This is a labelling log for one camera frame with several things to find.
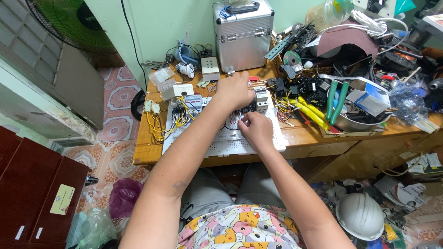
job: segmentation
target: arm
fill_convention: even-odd
[[[266,165],[308,249],[355,249],[320,197],[274,148],[271,120],[254,112],[243,121],[248,124],[239,122],[241,132]]]
[[[230,113],[248,105],[248,72],[218,81],[211,102],[172,143],[146,180],[120,249],[175,248],[180,201],[188,183]]]

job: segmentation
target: hand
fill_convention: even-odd
[[[214,98],[228,105],[231,111],[249,105],[255,97],[253,91],[248,90],[249,73],[244,71],[241,76],[235,72],[232,77],[221,79],[217,82]]]
[[[270,118],[258,112],[248,112],[238,121],[238,127],[248,139],[256,152],[263,149],[274,148],[272,137],[274,129]]]

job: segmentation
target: fan grille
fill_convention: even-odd
[[[64,43],[95,54],[117,52],[104,30],[89,29],[80,22],[77,11],[83,0],[26,0],[26,3],[38,22]]]

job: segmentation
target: gray pants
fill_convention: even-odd
[[[285,208],[265,165],[251,163],[246,170],[235,203],[210,170],[198,169],[183,193],[180,215],[189,221],[234,204],[264,204]],[[180,220],[179,231],[185,225],[186,221]]]

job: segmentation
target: green-handled pliers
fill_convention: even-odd
[[[340,112],[343,108],[343,104],[345,103],[346,96],[348,94],[349,82],[343,82],[342,89],[340,90],[340,95],[338,97],[338,104],[335,108],[334,112],[332,112],[334,108],[334,96],[335,91],[337,90],[338,81],[332,81],[331,87],[329,88],[328,102],[327,102],[327,111],[326,111],[326,120],[329,121],[329,124],[332,126],[335,124],[337,117],[340,115]]]

